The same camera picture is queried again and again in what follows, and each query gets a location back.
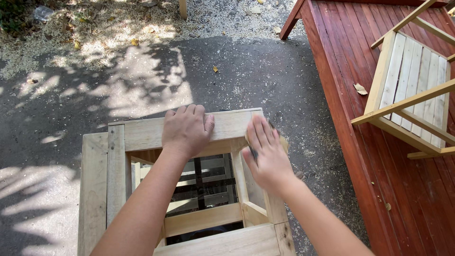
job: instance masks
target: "plastic bag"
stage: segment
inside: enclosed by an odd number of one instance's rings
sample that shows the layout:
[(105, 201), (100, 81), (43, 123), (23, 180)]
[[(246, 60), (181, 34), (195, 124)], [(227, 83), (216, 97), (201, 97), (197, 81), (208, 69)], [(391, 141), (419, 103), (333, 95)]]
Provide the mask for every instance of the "plastic bag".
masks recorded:
[(48, 17), (53, 13), (54, 13), (54, 11), (52, 9), (49, 9), (46, 6), (40, 5), (33, 12), (33, 18), (35, 20), (47, 21)]

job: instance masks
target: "hand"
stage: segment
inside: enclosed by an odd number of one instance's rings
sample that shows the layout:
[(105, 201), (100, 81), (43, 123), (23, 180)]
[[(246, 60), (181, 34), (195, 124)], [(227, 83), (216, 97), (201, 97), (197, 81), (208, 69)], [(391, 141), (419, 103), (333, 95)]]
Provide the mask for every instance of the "hand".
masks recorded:
[(164, 116), (164, 128), (161, 137), (163, 150), (183, 154), (190, 159), (199, 154), (207, 145), (215, 127), (215, 117), (208, 116), (204, 124), (205, 108), (191, 104), (181, 106), (177, 112), (169, 110)]
[(283, 198), (287, 185), (296, 177), (278, 131), (272, 130), (265, 118), (253, 116), (247, 133), (250, 145), (258, 153), (257, 163), (249, 148), (244, 148), (242, 154), (254, 180), (267, 192)]

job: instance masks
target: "wooden crate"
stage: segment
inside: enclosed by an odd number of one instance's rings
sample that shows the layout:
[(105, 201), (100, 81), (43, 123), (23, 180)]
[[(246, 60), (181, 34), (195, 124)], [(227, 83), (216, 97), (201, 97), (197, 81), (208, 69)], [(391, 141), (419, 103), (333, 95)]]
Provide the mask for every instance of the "wooden crate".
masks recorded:
[[(215, 115), (212, 139), (195, 157), (231, 154), (238, 203), (165, 218), (154, 255), (295, 255), (284, 202), (262, 191), (242, 164), (247, 123), (253, 114), (262, 115), (262, 109), (209, 114)], [(107, 133), (84, 135), (78, 255), (90, 254), (131, 195), (131, 159), (154, 162), (153, 151), (162, 148), (163, 124), (164, 118), (117, 122), (109, 124)], [(253, 203), (261, 200), (265, 209)], [(169, 246), (164, 242), (166, 237), (236, 221), (244, 228)]]

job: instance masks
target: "concrete ground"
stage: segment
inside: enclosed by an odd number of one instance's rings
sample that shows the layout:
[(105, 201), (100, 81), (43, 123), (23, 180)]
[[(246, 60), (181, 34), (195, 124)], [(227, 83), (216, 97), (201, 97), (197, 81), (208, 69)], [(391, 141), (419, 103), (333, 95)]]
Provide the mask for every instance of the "concrete ground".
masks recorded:
[[(306, 38), (132, 46), (114, 61), (101, 72), (42, 67), (0, 80), (0, 255), (75, 255), (82, 135), (190, 103), (206, 112), (262, 107), (290, 142), (294, 171), (369, 244)], [(316, 255), (288, 216), (298, 255)]]

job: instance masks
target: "person's left hand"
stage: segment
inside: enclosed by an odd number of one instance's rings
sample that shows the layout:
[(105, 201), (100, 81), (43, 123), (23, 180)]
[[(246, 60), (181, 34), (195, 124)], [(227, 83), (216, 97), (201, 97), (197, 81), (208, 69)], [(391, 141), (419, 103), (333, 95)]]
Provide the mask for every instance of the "person's left hand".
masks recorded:
[(215, 127), (215, 117), (208, 116), (204, 124), (205, 108), (191, 104), (181, 106), (177, 112), (169, 110), (164, 116), (164, 128), (161, 137), (163, 150), (183, 154), (191, 158), (199, 154), (207, 145)]

